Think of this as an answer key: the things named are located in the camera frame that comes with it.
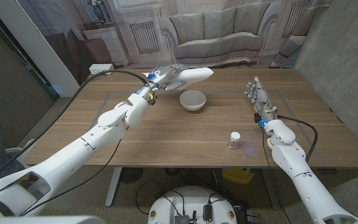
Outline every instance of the wooden table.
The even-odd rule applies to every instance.
[[[358,140],[306,80],[290,69],[214,69],[210,78],[187,88],[203,91],[207,96],[204,107],[195,112],[181,106],[180,91],[157,93],[156,104],[146,111],[140,125],[128,129],[109,165],[266,167],[262,132],[254,123],[255,112],[244,94],[246,83],[254,76],[259,77],[278,114],[306,121],[318,130],[311,167],[358,169]],[[29,152],[26,163],[38,164],[80,137],[95,124],[97,116],[126,101],[141,86],[138,79],[117,73],[89,83]],[[307,153],[313,131],[293,121],[284,122]],[[241,143],[233,151],[226,147],[232,131],[241,134]],[[104,165],[115,147],[113,144],[100,150],[86,165]],[[270,164],[277,167],[267,146],[266,150]]]

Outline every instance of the plastic bottle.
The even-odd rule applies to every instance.
[[[227,142],[227,148],[229,149],[237,149],[237,146],[240,143],[240,133],[232,132],[230,138]]]

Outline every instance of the wall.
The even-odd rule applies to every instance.
[[[295,68],[358,138],[358,1],[332,1],[313,21]],[[358,216],[358,177],[330,191]]]

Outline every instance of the wire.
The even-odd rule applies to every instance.
[[[140,212],[142,212],[143,214],[146,214],[146,215],[148,215],[148,213],[147,213],[147,212],[143,212],[143,211],[139,208],[139,204],[137,203],[137,194],[139,193],[139,191],[141,190],[141,188],[142,188],[144,185],[146,185],[147,183],[150,183],[150,182],[153,182],[153,183],[157,184],[157,186],[160,188],[160,190],[162,190],[161,185],[160,185],[157,181],[155,181],[155,180],[149,180],[149,181],[146,181],[144,184],[142,184],[142,185],[139,187],[139,189],[137,189],[137,192],[136,192],[136,194],[135,194],[135,204],[136,204],[137,209],[138,209]]]
[[[142,185],[139,187],[139,189],[137,189],[137,192],[136,192],[136,194],[135,194],[135,204],[136,204],[137,209],[138,209],[140,212],[142,212],[143,214],[145,214],[145,215],[148,215],[148,213],[147,213],[147,212],[143,212],[143,211],[139,208],[139,204],[137,203],[137,195],[139,194],[139,191],[141,190],[141,188],[142,188],[144,185],[146,185],[147,183],[150,183],[150,182],[153,182],[153,183],[157,184],[157,186],[160,188],[160,190],[163,190],[163,188],[161,187],[161,185],[160,185],[157,181],[155,181],[155,180],[146,181],[144,184],[142,184]],[[169,190],[169,191],[175,192],[175,193],[177,193],[178,195],[181,196],[181,198],[182,198],[182,200],[183,200],[183,215],[185,215],[185,198],[183,198],[183,195],[182,195],[181,193],[179,193],[179,192],[177,192],[177,191],[175,191],[175,190]],[[171,202],[171,204],[173,205],[173,207],[174,207],[175,210],[177,211],[177,215],[179,215],[179,212],[178,212],[176,206],[172,203],[172,201],[169,200],[165,195],[162,195],[162,196],[165,197],[169,202]]]
[[[311,144],[311,147],[310,147],[310,150],[309,150],[309,152],[308,152],[308,155],[306,156],[306,162],[309,162],[311,153],[313,152],[314,147],[316,146],[316,143],[317,143],[318,133],[317,133],[316,128],[314,128],[313,125],[311,125],[311,124],[308,124],[308,123],[306,123],[306,122],[304,122],[304,121],[300,121],[300,120],[295,119],[295,118],[287,118],[286,116],[281,116],[281,115],[277,115],[277,118],[283,118],[283,119],[289,119],[289,120],[291,120],[291,121],[296,121],[296,122],[298,122],[298,123],[307,125],[308,127],[310,127],[310,128],[314,131],[313,143]]]
[[[213,193],[213,194],[211,194],[211,195],[209,196],[209,198],[208,198],[208,204],[211,203],[211,197],[212,197],[213,195],[219,195],[219,194],[218,194],[218,193]]]
[[[138,79],[140,79],[142,81],[143,84],[147,84],[147,81],[132,72],[128,72],[128,71],[124,71],[124,70],[105,70],[102,72],[99,72],[93,76],[91,76],[90,78],[86,79],[82,85],[79,87],[79,89],[77,89],[77,91],[74,93],[74,95],[70,98],[69,102],[66,104],[66,106],[62,109],[62,111],[60,112],[60,114],[54,119],[54,121],[52,121],[47,128],[45,128],[37,137],[35,137],[29,144],[27,144],[26,146],[23,147],[23,149],[16,154],[14,157],[12,157],[9,161],[7,161],[1,168],[0,168],[0,172],[3,171],[12,161],[16,160],[21,154],[23,154],[24,152],[26,152],[26,150],[28,150],[36,141],[38,141],[38,139],[41,138],[42,135],[44,135],[48,129],[50,127],[52,127],[52,125],[61,117],[61,115],[66,111],[66,109],[68,108],[68,106],[73,102],[73,100],[76,98],[76,96],[80,93],[80,91],[86,86],[86,84],[88,84],[90,81],[94,80],[95,78],[98,78],[100,76],[103,76],[105,73],[114,73],[114,72],[119,72],[119,73],[125,73],[128,75],[132,75],[134,77],[137,77]]]
[[[219,188],[218,179],[216,178],[214,169],[212,169],[212,173],[214,174],[215,177],[216,186]]]
[[[28,211],[22,213],[22,215],[20,215],[20,216],[24,216],[24,215],[28,214],[29,212],[33,211],[34,209],[38,208],[39,206],[41,206],[41,205],[43,205],[43,204],[45,204],[45,203],[47,203],[47,202],[49,202],[49,201],[51,201],[51,200],[57,198],[57,197],[60,197],[60,196],[62,196],[63,194],[69,192],[69,191],[72,191],[72,190],[76,189],[77,187],[79,187],[79,186],[81,186],[81,185],[87,183],[88,181],[90,181],[91,179],[93,179],[94,177],[96,177],[96,176],[97,176],[100,172],[102,172],[102,170],[109,164],[109,162],[111,161],[112,157],[113,157],[113,156],[115,155],[115,153],[117,152],[117,149],[118,149],[118,146],[119,146],[119,143],[120,143],[120,142],[121,142],[121,139],[118,141],[118,144],[117,144],[117,146],[116,146],[116,149],[114,150],[113,154],[111,155],[111,157],[110,157],[110,159],[107,161],[107,163],[106,163],[97,173],[95,173],[92,177],[90,177],[88,180],[86,180],[86,181],[84,181],[84,182],[78,184],[78,185],[75,186],[75,187],[72,187],[72,188],[66,190],[66,191],[63,192],[63,193],[60,193],[60,194],[58,194],[58,195],[56,195],[56,196],[54,196],[54,197],[52,197],[52,198],[50,198],[50,199],[48,199],[48,200],[46,200],[46,201],[44,201],[44,202],[38,204],[38,205],[35,206],[34,208],[31,208],[30,210],[28,210]]]
[[[282,208],[283,208],[284,214],[285,214],[285,216],[286,216],[286,218],[287,218],[288,222],[289,222],[290,224],[292,224],[292,223],[291,223],[291,221],[290,221],[290,218],[289,218],[289,217],[288,217],[288,215],[287,215],[287,212],[286,212],[286,211],[285,211],[285,209],[284,209],[284,206],[281,204],[280,195],[278,194],[278,190],[277,190],[277,186],[276,186],[276,181],[275,181],[274,176],[273,176],[272,168],[270,167],[270,162],[269,162],[269,159],[267,158],[267,153],[266,153],[266,149],[265,149],[265,135],[264,135],[264,129],[263,129],[263,128],[260,128],[260,130],[262,130],[262,144],[263,144],[263,146],[264,146],[265,157],[266,157],[266,161],[267,161],[268,169],[269,169],[269,171],[270,171],[270,175],[272,176],[274,189],[275,189],[276,194],[277,194],[278,204],[280,205],[280,207],[282,207]]]
[[[215,201],[211,202],[211,204],[215,203],[215,202],[221,202],[223,200],[227,200],[227,201],[230,201],[228,198],[225,198],[225,197],[220,197],[218,199],[216,199]]]
[[[179,215],[179,212],[178,212],[177,208],[175,207],[175,205],[172,202],[171,202],[171,204],[173,205],[173,207],[177,211],[177,215]]]
[[[179,192],[177,192],[176,190],[168,190],[168,191],[171,191],[171,192],[175,192],[176,194],[180,195],[181,196],[181,199],[183,200],[183,215],[185,215],[185,198],[183,197],[183,195]]]

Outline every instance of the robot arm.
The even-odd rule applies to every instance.
[[[176,83],[180,77],[181,82],[190,85],[213,73],[208,68],[187,70],[181,65],[157,67],[153,72],[158,73],[158,77],[149,76],[147,84],[128,97],[129,103],[119,103],[113,110],[103,113],[97,125],[80,138],[40,164],[1,178],[0,217],[18,217],[50,199],[59,186],[95,153],[125,136],[124,123],[137,126],[148,106],[155,103],[155,92],[166,89],[167,82]],[[38,214],[44,206],[33,209],[26,216]]]
[[[248,83],[244,93],[254,104],[255,117],[261,118],[260,126],[271,136],[267,139],[267,144],[272,150],[273,160],[291,178],[313,223],[356,222],[358,218],[339,206],[313,173],[305,161],[304,150],[295,141],[295,133],[277,119],[276,109],[257,77],[255,83]]]

